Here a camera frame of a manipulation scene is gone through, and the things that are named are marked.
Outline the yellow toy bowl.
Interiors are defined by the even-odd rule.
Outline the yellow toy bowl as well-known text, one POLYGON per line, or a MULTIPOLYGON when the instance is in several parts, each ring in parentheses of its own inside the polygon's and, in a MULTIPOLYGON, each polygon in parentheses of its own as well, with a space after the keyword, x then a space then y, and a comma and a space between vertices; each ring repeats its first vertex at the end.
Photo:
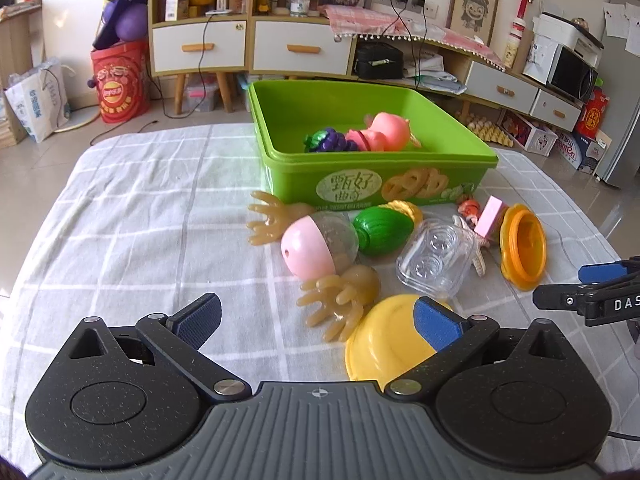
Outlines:
POLYGON ((381 390, 434 356, 436 350, 416 331, 413 307, 418 295, 396 295, 376 304, 345 344, 345 367, 352 382, 374 380, 381 390))

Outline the clear plastic lens case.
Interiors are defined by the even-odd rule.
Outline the clear plastic lens case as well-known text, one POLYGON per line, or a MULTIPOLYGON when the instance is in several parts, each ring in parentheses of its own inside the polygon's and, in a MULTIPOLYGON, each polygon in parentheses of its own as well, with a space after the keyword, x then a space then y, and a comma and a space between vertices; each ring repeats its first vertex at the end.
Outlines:
POLYGON ((472 268, 476 241, 469 231, 439 217, 423 220, 396 259, 407 287, 436 300, 457 295, 472 268))

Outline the beige toy starfish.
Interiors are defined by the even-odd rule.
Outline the beige toy starfish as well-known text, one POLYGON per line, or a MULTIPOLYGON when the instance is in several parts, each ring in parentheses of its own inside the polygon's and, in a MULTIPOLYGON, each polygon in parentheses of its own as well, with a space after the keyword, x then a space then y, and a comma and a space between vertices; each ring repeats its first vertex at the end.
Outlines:
POLYGON ((482 237, 477 234, 470 226, 469 223, 466 222, 462 217, 458 214, 454 214, 452 216, 452 220, 454 220, 454 225, 458 228, 469 232, 474 236, 475 240, 475 248, 472 257, 472 263, 475 269, 476 274, 482 278, 486 274, 486 262, 483 256, 483 250, 488 249, 490 247, 490 243, 486 240, 485 237, 482 237))

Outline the pink toy milk carton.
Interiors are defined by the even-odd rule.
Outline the pink toy milk carton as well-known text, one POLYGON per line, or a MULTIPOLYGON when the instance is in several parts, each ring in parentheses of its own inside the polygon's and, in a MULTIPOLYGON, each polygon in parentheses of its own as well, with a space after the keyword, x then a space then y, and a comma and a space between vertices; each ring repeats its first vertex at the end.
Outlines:
POLYGON ((482 212, 474 232, 485 240, 498 240, 504 215, 509 206, 500 198, 491 195, 482 212))

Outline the tan rubber hand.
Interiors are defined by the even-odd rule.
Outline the tan rubber hand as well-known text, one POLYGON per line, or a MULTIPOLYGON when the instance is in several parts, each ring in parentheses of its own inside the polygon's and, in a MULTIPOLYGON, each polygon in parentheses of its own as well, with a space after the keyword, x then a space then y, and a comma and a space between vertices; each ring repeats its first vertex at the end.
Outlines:
POLYGON ((370 266, 355 264, 343 274, 331 274, 299 286, 297 307, 318 304, 306 318, 306 326, 324 326, 324 342, 345 342, 378 300, 381 280, 370 266))
POLYGON ((277 196, 265 191, 253 191, 250 196, 260 200, 260 204, 249 204, 247 209, 265 216, 246 225, 253 232, 248 238, 253 246, 277 242, 295 221, 316 211, 316 208, 305 203, 285 204, 277 196))

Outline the green toy vegetable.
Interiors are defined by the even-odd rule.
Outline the green toy vegetable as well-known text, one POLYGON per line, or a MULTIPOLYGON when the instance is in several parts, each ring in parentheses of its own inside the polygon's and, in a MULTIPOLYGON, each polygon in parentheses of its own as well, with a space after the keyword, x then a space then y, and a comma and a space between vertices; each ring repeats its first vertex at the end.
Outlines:
POLYGON ((370 207, 352 220, 359 251, 368 257, 385 256, 401 248, 413 230, 413 220, 395 209, 370 207))

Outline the orange brown small figurine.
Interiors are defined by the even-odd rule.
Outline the orange brown small figurine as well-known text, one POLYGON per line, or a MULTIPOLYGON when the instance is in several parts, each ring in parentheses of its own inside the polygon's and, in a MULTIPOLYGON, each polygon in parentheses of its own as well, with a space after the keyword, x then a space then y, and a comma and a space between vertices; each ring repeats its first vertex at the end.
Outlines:
POLYGON ((474 198, 467 198, 458 205, 458 214, 472 226, 476 226, 482 215, 482 207, 474 198))

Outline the yellow toy corn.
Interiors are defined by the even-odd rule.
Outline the yellow toy corn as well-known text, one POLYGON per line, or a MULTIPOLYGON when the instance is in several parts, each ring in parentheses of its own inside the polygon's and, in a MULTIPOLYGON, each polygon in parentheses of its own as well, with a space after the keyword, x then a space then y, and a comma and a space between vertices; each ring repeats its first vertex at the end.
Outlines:
POLYGON ((392 200, 391 202, 381 205, 381 208, 391 209, 400 214, 404 214, 415 226, 418 226, 423 221, 422 210, 415 204, 406 202, 405 200, 392 200))

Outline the pink clear capsule egg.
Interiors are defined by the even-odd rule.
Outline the pink clear capsule egg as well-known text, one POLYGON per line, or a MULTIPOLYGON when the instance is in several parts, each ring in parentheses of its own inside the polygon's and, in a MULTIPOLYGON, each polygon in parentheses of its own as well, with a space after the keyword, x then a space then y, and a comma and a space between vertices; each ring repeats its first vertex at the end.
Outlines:
POLYGON ((282 235, 280 249, 288 270, 309 281, 344 273, 356 260, 359 242, 344 214, 318 211, 292 223, 282 235))

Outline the pink toy pig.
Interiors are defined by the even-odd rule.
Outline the pink toy pig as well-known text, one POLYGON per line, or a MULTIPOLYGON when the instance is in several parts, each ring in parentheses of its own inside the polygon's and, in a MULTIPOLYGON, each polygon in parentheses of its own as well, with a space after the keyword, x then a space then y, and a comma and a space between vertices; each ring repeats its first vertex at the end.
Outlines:
POLYGON ((346 138, 353 140, 362 152, 399 152, 408 145, 422 146, 412 134, 408 119, 385 112, 376 114, 367 128, 349 130, 346 138))

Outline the purple toy grapes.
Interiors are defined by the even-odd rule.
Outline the purple toy grapes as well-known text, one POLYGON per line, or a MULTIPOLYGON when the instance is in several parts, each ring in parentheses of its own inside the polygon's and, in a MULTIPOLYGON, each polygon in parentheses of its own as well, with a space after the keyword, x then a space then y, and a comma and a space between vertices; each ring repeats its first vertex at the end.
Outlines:
POLYGON ((304 141, 306 153, 359 152, 358 145, 333 128, 319 130, 304 141))

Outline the green plastic cookie box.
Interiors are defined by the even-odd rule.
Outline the green plastic cookie box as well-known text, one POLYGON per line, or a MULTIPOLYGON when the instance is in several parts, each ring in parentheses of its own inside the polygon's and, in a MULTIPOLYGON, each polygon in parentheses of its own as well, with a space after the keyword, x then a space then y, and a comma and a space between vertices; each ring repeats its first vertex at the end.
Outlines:
POLYGON ((498 165, 486 143, 408 88, 260 80, 247 95, 270 190, 286 204, 449 203, 498 165))

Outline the framed cartoon girl picture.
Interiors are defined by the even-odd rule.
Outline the framed cartoon girl picture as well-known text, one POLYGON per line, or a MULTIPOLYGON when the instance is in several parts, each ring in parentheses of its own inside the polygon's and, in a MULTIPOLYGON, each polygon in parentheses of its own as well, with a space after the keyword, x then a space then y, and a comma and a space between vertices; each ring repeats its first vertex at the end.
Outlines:
POLYGON ((499 0, 450 0, 446 27, 489 46, 498 6, 499 0))

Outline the purple plush toy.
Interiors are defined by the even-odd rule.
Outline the purple plush toy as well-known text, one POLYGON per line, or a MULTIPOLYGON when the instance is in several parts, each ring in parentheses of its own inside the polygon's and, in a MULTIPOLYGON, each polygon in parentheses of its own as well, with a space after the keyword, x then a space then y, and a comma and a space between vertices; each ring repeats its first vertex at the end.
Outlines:
POLYGON ((104 50, 119 42, 144 39, 148 36, 148 25, 148 0, 107 0, 93 49, 104 50))

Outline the pink checked cloth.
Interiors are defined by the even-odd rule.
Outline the pink checked cloth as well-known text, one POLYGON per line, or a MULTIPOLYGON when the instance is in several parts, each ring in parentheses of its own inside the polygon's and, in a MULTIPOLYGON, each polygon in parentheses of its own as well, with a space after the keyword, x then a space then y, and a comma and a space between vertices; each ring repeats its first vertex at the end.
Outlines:
POLYGON ((425 18, 413 21, 404 14, 385 14, 353 6, 320 6, 320 13, 329 20, 335 37, 361 39, 393 39, 425 41, 450 50, 463 52, 504 72, 506 68, 491 48, 425 18))

